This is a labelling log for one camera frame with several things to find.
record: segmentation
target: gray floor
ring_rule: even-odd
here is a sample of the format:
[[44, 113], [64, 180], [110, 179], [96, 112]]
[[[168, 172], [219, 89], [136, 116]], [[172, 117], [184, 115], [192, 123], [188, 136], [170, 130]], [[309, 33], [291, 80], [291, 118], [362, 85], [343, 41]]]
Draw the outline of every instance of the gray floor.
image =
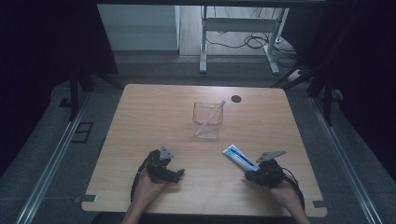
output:
[[[264, 57], [209, 57], [207, 73], [199, 73], [197, 57], [175, 55], [116, 55], [119, 76], [124, 84], [176, 84], [269, 87], [279, 77], [271, 74]], [[282, 73], [288, 68], [280, 67]], [[122, 90], [92, 76], [95, 91], [90, 93], [81, 122], [92, 122], [86, 143], [70, 143], [44, 199], [37, 208], [33, 223], [91, 223], [97, 215], [85, 212], [80, 199], [90, 181], [101, 145], [117, 108]], [[319, 122], [312, 99], [306, 95], [309, 83], [287, 91], [290, 106], [308, 157], [323, 194], [328, 215], [310, 218], [312, 223], [369, 223], [356, 192], [342, 168], [325, 129]], [[0, 179], [0, 223], [14, 223], [26, 203], [47, 161], [68, 125], [69, 109], [59, 107], [69, 97], [68, 83], [54, 88], [51, 103], [35, 131]], [[356, 132], [345, 120], [337, 105], [332, 107], [333, 129], [356, 174], [368, 192], [383, 223], [396, 223], [396, 185]], [[199, 217], [149, 216], [154, 223], [292, 223], [276, 217]]]

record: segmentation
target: table top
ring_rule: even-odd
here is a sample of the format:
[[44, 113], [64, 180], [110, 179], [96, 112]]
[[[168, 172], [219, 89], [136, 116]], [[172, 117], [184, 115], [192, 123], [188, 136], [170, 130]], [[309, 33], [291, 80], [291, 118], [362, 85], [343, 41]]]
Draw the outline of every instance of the table top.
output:
[[344, 7], [359, 0], [95, 0], [97, 4], [216, 7]]
[[[234, 95], [242, 101], [232, 102]], [[221, 100], [227, 103], [219, 138], [194, 137], [194, 103]], [[82, 208], [125, 212], [138, 167], [150, 151], [166, 146], [175, 154], [167, 168], [186, 171], [148, 207], [148, 213], [289, 216], [222, 154], [231, 144], [252, 161], [263, 152], [287, 150], [276, 160], [299, 180], [307, 215], [327, 214], [326, 208], [312, 203], [323, 199], [284, 91], [135, 84], [125, 87], [86, 191], [96, 195], [96, 201], [83, 202]]]

